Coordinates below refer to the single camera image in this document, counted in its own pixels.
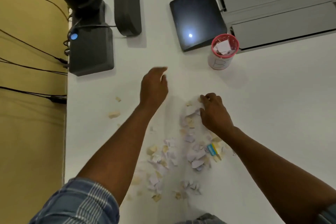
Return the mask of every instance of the plaid shirt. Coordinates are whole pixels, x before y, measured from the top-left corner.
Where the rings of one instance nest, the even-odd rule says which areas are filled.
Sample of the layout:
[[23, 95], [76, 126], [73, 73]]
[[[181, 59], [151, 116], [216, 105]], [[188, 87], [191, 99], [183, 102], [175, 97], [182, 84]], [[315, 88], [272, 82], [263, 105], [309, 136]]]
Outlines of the plaid shirt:
[[[113, 195], [89, 179], [69, 180], [54, 193], [29, 224], [117, 224], [119, 207]], [[206, 213], [177, 224], [225, 224]], [[315, 224], [336, 224], [336, 204], [317, 216]]]

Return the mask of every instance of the black tablet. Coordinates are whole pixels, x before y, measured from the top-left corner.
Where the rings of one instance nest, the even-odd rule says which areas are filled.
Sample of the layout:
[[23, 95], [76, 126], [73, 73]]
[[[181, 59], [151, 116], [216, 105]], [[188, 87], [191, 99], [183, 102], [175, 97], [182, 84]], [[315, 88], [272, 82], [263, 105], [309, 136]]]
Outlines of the black tablet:
[[227, 32], [216, 0], [173, 0], [170, 9], [184, 52], [210, 45]]

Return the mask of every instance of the person's right arm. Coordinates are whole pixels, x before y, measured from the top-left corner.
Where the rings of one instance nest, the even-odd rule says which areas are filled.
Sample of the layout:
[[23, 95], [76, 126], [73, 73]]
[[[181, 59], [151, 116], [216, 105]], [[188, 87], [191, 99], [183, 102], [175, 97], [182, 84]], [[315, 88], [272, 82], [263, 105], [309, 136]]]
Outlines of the person's right arm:
[[201, 99], [204, 126], [237, 153], [286, 224], [313, 223], [321, 211], [336, 203], [336, 190], [235, 127], [220, 96], [209, 93]]

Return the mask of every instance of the blue round button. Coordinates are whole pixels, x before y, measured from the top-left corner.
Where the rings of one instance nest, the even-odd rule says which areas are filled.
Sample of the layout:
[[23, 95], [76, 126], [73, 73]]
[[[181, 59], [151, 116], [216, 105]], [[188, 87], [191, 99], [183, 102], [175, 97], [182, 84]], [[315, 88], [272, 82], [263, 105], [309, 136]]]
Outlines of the blue round button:
[[70, 38], [71, 38], [72, 40], [76, 40], [76, 39], [77, 39], [77, 37], [78, 37], [78, 35], [77, 35], [77, 34], [72, 34], [72, 35], [70, 36]]

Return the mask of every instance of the table surface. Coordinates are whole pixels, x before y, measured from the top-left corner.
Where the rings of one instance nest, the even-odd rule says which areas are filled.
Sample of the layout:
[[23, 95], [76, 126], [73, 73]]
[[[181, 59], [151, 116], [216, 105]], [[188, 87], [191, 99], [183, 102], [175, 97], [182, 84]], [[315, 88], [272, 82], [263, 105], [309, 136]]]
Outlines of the table surface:
[[[107, 23], [114, 25], [114, 2], [104, 1]], [[169, 94], [151, 121], [157, 131], [146, 133], [140, 161], [152, 143], [178, 137], [179, 112], [187, 100], [215, 92], [236, 126], [336, 188], [336, 35], [238, 54], [229, 68], [215, 71], [207, 64], [210, 47], [181, 51], [170, 1], [141, 0], [143, 30], [138, 37], [124, 38], [113, 29], [113, 70], [82, 77], [69, 74], [65, 181], [77, 175], [132, 113], [143, 75], [153, 66], [168, 66]], [[121, 116], [109, 119], [108, 113], [115, 110]], [[180, 164], [171, 170], [158, 203], [145, 189], [137, 197], [131, 188], [133, 199], [121, 205], [120, 223], [172, 224], [204, 212], [229, 224], [282, 223], [238, 157], [228, 153], [200, 175], [189, 169]], [[200, 181], [203, 195], [176, 201], [171, 190], [192, 175]]]

